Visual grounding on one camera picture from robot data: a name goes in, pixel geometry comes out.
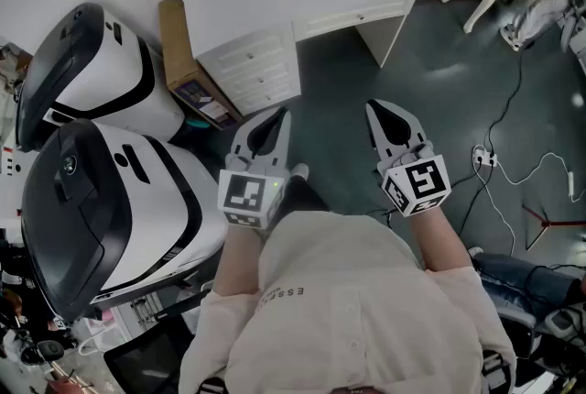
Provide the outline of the white power strip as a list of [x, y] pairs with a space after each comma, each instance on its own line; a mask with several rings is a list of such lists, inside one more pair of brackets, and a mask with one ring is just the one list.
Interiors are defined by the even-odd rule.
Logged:
[[476, 166], [495, 168], [498, 166], [498, 158], [494, 152], [479, 145], [472, 150], [472, 163]]

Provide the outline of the person's left forearm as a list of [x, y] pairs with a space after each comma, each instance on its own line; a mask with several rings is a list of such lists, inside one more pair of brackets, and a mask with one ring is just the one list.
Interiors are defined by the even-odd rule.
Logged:
[[269, 233], [230, 224], [212, 290], [222, 296], [254, 295], [259, 291], [259, 258]]

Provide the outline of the person's dark trouser legs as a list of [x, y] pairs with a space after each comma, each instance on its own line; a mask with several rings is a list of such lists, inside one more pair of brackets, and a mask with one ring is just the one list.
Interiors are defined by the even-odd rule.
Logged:
[[329, 206], [301, 176], [292, 176], [285, 189], [285, 196], [277, 209], [275, 218], [282, 219], [295, 211], [328, 212]]

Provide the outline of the person's cream shirt torso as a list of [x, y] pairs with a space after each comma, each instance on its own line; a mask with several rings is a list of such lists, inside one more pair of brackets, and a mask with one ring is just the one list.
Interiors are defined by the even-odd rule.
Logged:
[[516, 357], [474, 267], [433, 272], [362, 215], [294, 212], [259, 291], [201, 303], [179, 394], [511, 394]]

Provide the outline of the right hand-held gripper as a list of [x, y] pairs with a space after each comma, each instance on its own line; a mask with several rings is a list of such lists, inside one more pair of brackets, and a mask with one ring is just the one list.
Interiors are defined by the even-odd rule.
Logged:
[[[377, 170], [382, 190], [403, 217], [440, 206], [451, 186], [444, 159], [436, 155], [418, 119], [409, 111], [379, 99], [365, 105], [370, 141], [382, 159]], [[392, 157], [396, 150], [411, 149]]]

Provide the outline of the brown cardboard box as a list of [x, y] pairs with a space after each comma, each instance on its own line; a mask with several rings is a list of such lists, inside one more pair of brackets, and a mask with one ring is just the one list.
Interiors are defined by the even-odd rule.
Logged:
[[159, 32], [167, 87], [183, 106], [219, 130], [239, 125], [243, 117], [193, 57], [182, 0], [158, 5]]

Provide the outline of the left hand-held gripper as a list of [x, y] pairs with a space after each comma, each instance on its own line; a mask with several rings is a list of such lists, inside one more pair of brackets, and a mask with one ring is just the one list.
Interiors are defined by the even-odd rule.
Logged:
[[285, 197], [292, 116], [285, 107], [265, 110], [236, 131], [220, 171], [218, 209], [230, 224], [268, 228]]

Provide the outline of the white black service robot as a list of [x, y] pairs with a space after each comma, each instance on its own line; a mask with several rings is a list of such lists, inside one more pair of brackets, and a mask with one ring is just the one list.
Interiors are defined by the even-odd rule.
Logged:
[[23, 189], [33, 278], [72, 322], [172, 284], [222, 246], [218, 185], [190, 151], [76, 120], [56, 129]]
[[40, 150], [54, 130], [76, 119], [163, 141], [185, 122], [161, 56], [91, 2], [75, 6], [34, 54], [19, 90], [16, 145]]

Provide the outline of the person's right forearm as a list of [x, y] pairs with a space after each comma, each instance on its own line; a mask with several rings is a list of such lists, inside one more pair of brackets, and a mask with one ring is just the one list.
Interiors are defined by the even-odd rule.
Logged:
[[472, 260], [440, 207], [408, 217], [426, 269], [433, 272], [470, 268]]

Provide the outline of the grey office chair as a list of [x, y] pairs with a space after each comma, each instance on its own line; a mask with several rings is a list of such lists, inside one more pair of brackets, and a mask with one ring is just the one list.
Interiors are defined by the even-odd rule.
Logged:
[[545, 373], [563, 380], [586, 372], [586, 303], [575, 303], [543, 320], [513, 306], [497, 313], [517, 356], [518, 388]]

